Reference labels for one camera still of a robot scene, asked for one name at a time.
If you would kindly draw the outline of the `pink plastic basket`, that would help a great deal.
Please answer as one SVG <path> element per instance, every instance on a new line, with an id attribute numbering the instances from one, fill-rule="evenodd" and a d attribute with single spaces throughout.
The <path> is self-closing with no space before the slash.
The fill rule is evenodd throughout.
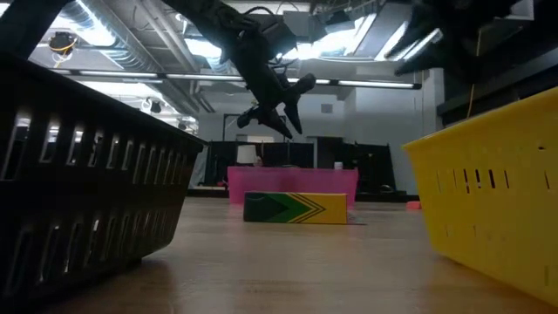
<path id="1" fill-rule="evenodd" d="M 246 192 L 346 194 L 353 207 L 357 170 L 300 167 L 228 167 L 229 200 L 243 204 Z"/>

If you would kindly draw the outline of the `tall black cabinet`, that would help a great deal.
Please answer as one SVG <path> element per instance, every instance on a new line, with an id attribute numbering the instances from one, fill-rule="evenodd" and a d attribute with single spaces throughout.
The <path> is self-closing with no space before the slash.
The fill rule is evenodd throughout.
<path id="1" fill-rule="evenodd" d="M 388 145 L 366 145 L 341 138 L 318 137 L 316 140 L 317 167 L 357 171 L 358 194 L 392 194 L 397 191 L 391 149 Z"/>

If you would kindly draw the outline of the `low black bench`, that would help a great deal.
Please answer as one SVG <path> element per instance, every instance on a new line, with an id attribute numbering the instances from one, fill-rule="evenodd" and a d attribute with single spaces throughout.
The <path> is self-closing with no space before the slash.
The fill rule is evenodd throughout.
<path id="1" fill-rule="evenodd" d="M 408 202 L 408 195 L 401 191 L 392 193 L 357 193 L 356 202 Z"/>

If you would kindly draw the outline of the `white lamp shade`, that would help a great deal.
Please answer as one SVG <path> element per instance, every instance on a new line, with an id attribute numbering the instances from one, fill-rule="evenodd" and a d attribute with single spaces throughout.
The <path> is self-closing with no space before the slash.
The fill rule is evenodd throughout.
<path id="1" fill-rule="evenodd" d="M 237 147 L 236 162 L 238 164 L 254 164 L 257 162 L 256 145 L 240 145 Z"/>

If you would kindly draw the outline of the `yellow plastic slotted basket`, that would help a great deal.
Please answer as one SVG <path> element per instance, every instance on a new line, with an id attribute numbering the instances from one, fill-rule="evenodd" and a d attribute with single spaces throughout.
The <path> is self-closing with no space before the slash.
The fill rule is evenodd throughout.
<path id="1" fill-rule="evenodd" d="M 558 307 L 558 86 L 404 150 L 435 250 Z"/>

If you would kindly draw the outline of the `green yellow crayon box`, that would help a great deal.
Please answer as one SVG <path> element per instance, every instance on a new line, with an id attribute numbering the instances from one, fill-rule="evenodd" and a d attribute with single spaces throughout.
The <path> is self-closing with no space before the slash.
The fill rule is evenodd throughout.
<path id="1" fill-rule="evenodd" d="M 346 194 L 247 192 L 243 221 L 292 224 L 347 224 Z"/>

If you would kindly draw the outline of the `black partition panels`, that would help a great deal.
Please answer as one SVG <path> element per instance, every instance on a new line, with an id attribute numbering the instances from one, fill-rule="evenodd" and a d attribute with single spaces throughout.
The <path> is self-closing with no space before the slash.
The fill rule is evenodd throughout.
<path id="1" fill-rule="evenodd" d="M 245 145 L 248 145 L 248 142 L 210 142 L 203 184 L 217 186 L 222 182 L 227 177 L 227 168 L 237 165 L 238 147 Z M 255 143 L 255 150 L 265 167 L 314 167 L 314 145 L 311 143 Z"/>

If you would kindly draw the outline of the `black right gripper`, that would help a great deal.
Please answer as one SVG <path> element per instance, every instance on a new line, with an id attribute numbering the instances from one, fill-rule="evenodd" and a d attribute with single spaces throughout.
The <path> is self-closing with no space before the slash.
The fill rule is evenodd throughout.
<path id="1" fill-rule="evenodd" d="M 427 44 L 394 74 L 399 77 L 441 68 L 467 83 L 474 83 L 480 75 L 480 59 L 466 47 L 466 42 L 479 38 L 480 29 L 491 21 L 489 13 L 490 0 L 415 0 L 402 37 L 384 56 L 392 58 L 438 30 L 441 39 Z"/>

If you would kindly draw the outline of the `black plastic slotted basket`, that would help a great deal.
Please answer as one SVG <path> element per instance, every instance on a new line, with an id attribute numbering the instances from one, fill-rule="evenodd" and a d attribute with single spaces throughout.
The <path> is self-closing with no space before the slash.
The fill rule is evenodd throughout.
<path id="1" fill-rule="evenodd" d="M 0 53 L 0 314 L 36 309 L 165 248 L 203 146 Z"/>

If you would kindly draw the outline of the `long ceiling light bar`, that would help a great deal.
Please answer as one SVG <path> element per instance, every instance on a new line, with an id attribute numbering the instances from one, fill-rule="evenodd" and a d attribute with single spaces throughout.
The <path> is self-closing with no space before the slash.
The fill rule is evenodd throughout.
<path id="1" fill-rule="evenodd" d="M 163 72 L 112 72 L 112 71 L 92 71 L 92 70 L 69 70 L 69 75 L 82 77 L 101 77 L 116 79 L 143 79 L 143 80 L 163 80 L 181 79 L 211 82 L 243 82 L 241 76 L 235 75 L 213 75 L 213 74 L 189 74 L 189 73 L 163 73 Z M 421 88 L 419 83 L 401 83 L 375 80 L 347 80 L 332 78 L 317 78 L 317 85 L 343 86 L 343 87 L 363 87 L 363 88 L 383 88 L 383 89 L 406 89 L 418 90 Z"/>

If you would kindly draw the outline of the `round ceiling sensor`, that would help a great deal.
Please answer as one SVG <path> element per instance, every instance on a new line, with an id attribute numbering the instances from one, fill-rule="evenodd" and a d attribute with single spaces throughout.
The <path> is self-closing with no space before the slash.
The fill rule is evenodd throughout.
<path id="1" fill-rule="evenodd" d="M 54 68 L 58 68 L 64 62 L 71 59 L 72 53 L 78 38 L 70 32 L 57 31 L 48 42 L 48 47 L 52 52 L 52 58 L 55 62 Z"/>

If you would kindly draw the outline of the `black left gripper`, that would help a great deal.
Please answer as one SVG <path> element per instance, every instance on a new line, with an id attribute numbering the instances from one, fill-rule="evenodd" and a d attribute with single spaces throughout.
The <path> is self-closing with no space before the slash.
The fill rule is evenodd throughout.
<path id="1" fill-rule="evenodd" d="M 316 77 L 308 73 L 291 84 L 282 73 L 280 83 L 275 70 L 269 65 L 270 60 L 294 48 L 296 35 L 277 17 L 266 18 L 239 32 L 230 59 L 259 103 L 259 106 L 250 107 L 238 117 L 236 125 L 239 128 L 244 128 L 254 119 L 259 125 L 267 126 L 291 140 L 292 133 L 273 109 L 283 102 L 287 118 L 299 134 L 303 133 L 298 101 L 315 87 Z"/>

